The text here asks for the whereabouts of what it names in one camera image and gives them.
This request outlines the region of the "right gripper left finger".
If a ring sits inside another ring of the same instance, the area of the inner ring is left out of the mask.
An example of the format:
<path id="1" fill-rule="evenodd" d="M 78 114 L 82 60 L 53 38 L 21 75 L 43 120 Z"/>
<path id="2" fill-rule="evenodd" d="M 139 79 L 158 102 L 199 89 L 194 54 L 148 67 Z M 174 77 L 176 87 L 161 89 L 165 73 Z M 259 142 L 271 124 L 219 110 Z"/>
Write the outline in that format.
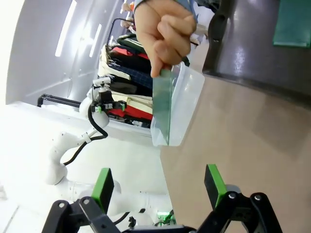
<path id="1" fill-rule="evenodd" d="M 116 224 L 107 216 L 114 189 L 111 169 L 103 168 L 91 196 L 70 204 L 65 200 L 53 203 L 46 219 L 46 233 L 77 233 L 90 226 L 95 233 L 119 233 Z"/>

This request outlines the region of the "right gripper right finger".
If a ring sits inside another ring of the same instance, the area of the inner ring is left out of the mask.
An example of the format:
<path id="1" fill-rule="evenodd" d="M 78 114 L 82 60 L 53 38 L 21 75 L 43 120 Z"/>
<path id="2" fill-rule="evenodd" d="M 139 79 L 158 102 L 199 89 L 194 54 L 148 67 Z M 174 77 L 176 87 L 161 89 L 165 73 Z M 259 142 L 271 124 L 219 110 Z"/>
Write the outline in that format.
<path id="1" fill-rule="evenodd" d="M 240 222 L 248 233 L 281 233 L 272 205 L 264 193 L 246 197 L 228 190 L 215 164 L 207 164 L 204 184 L 212 211 L 198 233 L 224 233 L 232 221 Z"/>

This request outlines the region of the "person's right hand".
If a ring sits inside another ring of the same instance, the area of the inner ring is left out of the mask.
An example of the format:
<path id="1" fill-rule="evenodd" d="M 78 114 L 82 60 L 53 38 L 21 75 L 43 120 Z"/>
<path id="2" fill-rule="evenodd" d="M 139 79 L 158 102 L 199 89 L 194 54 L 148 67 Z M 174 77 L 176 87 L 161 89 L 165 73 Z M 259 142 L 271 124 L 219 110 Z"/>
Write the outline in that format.
<path id="1" fill-rule="evenodd" d="M 182 62 L 196 31 L 191 0 L 137 0 L 134 17 L 138 41 L 151 63 L 151 77 Z"/>

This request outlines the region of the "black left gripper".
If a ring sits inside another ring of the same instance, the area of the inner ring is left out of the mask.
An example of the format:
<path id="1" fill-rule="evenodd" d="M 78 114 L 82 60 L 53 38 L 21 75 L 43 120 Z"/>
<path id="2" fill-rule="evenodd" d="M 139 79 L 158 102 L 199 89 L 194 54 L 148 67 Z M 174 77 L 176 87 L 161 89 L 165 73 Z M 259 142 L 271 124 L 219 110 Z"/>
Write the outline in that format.
<path id="1" fill-rule="evenodd" d="M 121 110 L 125 111 L 126 102 L 125 101 L 113 101 L 112 94 L 110 91 L 99 92 L 99 103 L 91 104 L 91 111 L 93 113 L 106 113 L 108 111 L 108 103 L 111 103 L 111 110 Z"/>

